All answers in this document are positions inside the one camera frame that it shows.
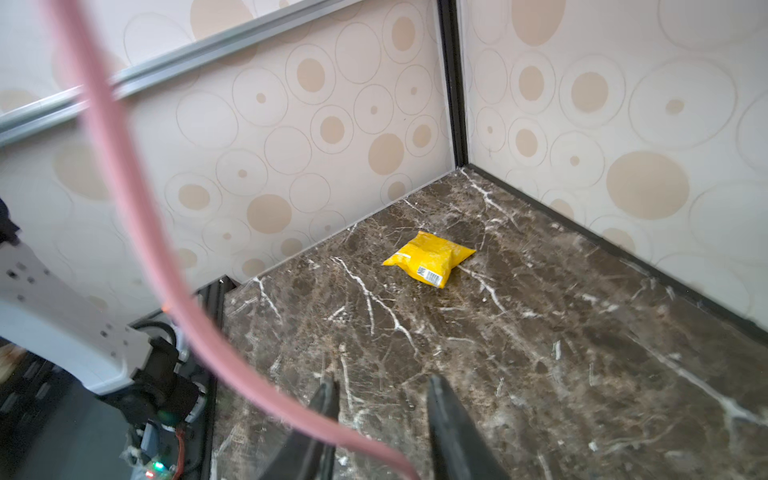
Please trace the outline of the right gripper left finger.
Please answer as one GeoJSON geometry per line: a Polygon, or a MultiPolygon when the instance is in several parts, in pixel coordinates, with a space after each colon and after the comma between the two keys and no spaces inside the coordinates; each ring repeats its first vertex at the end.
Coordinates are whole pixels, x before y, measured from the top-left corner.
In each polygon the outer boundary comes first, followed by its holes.
{"type": "MultiPolygon", "coordinates": [[[[313,412],[338,422],[340,390],[339,383],[333,375],[323,378],[308,407],[313,412]]],[[[335,445],[292,431],[260,479],[331,480],[334,474],[335,454],[335,445]]]]}

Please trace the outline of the left black frame post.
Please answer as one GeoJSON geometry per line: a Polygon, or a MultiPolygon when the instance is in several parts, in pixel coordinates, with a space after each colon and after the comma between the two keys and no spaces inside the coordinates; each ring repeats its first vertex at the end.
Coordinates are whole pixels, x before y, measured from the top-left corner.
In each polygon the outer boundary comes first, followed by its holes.
{"type": "Polygon", "coordinates": [[[469,153],[458,2],[438,0],[437,13],[454,160],[461,169],[469,164],[469,153]]]}

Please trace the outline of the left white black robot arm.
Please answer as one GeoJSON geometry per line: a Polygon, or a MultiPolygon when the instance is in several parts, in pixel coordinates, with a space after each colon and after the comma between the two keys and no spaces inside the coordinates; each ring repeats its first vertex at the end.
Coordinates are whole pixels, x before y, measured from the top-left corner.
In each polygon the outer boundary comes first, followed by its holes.
{"type": "Polygon", "coordinates": [[[1,208],[1,336],[63,368],[136,425],[192,422],[206,392],[172,342],[119,326],[37,258],[1,208]]]}

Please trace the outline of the yellow snack packet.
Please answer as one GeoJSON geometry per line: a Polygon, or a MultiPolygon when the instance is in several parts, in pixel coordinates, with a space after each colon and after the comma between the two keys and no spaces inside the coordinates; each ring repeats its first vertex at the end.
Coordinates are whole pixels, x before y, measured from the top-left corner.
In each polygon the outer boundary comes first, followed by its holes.
{"type": "Polygon", "coordinates": [[[411,278],[443,289],[452,270],[475,253],[473,249],[419,231],[382,265],[397,266],[411,278]]]}

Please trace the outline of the left aluminium rail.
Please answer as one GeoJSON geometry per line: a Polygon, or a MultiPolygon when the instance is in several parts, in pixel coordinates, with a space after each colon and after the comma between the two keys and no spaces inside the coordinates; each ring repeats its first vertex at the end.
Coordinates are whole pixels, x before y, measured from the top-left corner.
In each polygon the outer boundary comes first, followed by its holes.
{"type": "MultiPolygon", "coordinates": [[[[299,1],[117,72],[112,77],[114,94],[118,99],[129,98],[355,3],[299,1]]],[[[80,89],[73,87],[2,116],[1,146],[9,147],[74,120],[83,110],[79,95],[80,89]]]]}

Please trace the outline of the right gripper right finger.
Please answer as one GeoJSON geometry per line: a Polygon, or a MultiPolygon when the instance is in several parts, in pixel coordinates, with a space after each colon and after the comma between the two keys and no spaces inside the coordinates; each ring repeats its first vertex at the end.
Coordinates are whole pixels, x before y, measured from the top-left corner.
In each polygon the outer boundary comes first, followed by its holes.
{"type": "Polygon", "coordinates": [[[509,479],[442,375],[429,378],[427,411],[435,479],[509,479]]]}

